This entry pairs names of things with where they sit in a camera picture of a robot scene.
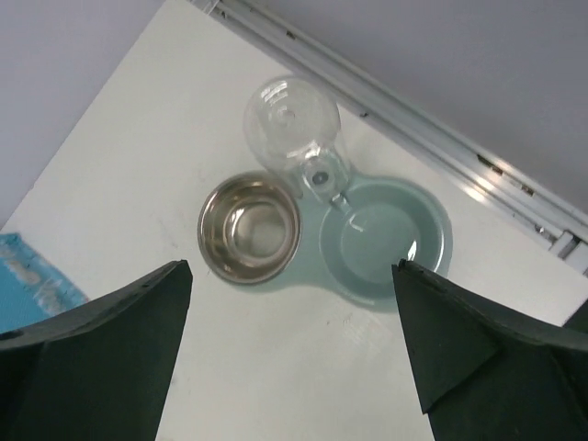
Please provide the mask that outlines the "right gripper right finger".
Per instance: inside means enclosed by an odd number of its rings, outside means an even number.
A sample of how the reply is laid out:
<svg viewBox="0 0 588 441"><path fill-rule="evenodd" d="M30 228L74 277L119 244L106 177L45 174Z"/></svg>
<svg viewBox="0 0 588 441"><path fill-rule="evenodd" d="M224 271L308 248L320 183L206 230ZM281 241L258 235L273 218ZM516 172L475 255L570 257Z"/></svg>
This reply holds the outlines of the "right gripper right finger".
<svg viewBox="0 0 588 441"><path fill-rule="evenodd" d="M416 264L391 268L421 411L436 440L584 440L587 307L562 326Z"/></svg>

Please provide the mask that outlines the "blue patterned pet tent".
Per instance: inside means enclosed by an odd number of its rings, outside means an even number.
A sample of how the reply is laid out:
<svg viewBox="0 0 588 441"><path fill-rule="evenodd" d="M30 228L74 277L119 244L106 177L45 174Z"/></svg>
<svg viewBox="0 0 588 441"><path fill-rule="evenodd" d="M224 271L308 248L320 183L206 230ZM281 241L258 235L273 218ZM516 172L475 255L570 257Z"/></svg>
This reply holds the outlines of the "blue patterned pet tent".
<svg viewBox="0 0 588 441"><path fill-rule="evenodd" d="M42 322L77 308L89 298L17 233L0 239L1 332Z"/></svg>

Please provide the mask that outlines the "right aluminium frame post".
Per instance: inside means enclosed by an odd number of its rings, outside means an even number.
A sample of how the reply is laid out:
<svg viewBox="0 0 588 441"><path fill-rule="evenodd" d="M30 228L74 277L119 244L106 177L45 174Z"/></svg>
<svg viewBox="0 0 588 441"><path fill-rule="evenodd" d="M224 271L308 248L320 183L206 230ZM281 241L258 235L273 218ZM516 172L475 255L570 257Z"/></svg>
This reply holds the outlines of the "right aluminium frame post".
<svg viewBox="0 0 588 441"><path fill-rule="evenodd" d="M399 97L344 56L256 1L194 7L336 94L369 125L523 226L551 254L587 273L587 215L475 141Z"/></svg>

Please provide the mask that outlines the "stainless steel pet bowl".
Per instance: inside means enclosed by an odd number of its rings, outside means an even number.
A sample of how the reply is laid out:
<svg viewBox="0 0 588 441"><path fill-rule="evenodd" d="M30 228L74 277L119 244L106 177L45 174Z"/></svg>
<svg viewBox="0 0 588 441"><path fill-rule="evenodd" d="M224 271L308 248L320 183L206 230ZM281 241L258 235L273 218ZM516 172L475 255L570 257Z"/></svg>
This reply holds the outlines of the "stainless steel pet bowl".
<svg viewBox="0 0 588 441"><path fill-rule="evenodd" d="M286 186L266 171L249 171L207 196L198 217L198 248L220 279L258 285L288 266L301 229L300 210Z"/></svg>

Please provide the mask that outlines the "clear plastic water bottle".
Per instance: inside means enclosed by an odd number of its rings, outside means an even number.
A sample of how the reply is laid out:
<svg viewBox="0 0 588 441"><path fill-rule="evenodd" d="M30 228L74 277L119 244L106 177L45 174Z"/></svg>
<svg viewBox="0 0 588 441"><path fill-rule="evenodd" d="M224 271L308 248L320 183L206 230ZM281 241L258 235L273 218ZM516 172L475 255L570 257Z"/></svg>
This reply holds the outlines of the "clear plastic water bottle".
<svg viewBox="0 0 588 441"><path fill-rule="evenodd" d="M324 204L343 200L352 167L332 96L295 75L260 85L247 102L243 131L256 160L293 196Z"/></svg>

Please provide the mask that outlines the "mint green double feeder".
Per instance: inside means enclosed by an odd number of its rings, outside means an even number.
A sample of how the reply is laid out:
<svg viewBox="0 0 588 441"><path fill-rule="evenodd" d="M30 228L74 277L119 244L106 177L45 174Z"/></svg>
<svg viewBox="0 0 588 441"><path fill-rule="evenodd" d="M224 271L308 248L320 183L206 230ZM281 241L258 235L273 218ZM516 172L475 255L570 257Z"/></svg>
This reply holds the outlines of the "mint green double feeder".
<svg viewBox="0 0 588 441"><path fill-rule="evenodd" d="M247 294L319 288L370 311L396 311L392 266L402 259L446 276L453 232L446 208L407 179L359 175L345 204L299 200L297 252L276 277L242 286Z"/></svg>

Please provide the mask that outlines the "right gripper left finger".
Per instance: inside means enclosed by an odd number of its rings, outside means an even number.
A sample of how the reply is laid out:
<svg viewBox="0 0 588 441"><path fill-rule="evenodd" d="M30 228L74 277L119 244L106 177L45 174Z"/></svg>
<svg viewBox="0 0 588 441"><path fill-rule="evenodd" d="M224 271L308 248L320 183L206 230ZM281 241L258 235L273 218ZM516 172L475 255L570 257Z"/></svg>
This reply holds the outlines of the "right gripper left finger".
<svg viewBox="0 0 588 441"><path fill-rule="evenodd" d="M4 440L154 440L193 276L169 262L124 288L1 335Z"/></svg>

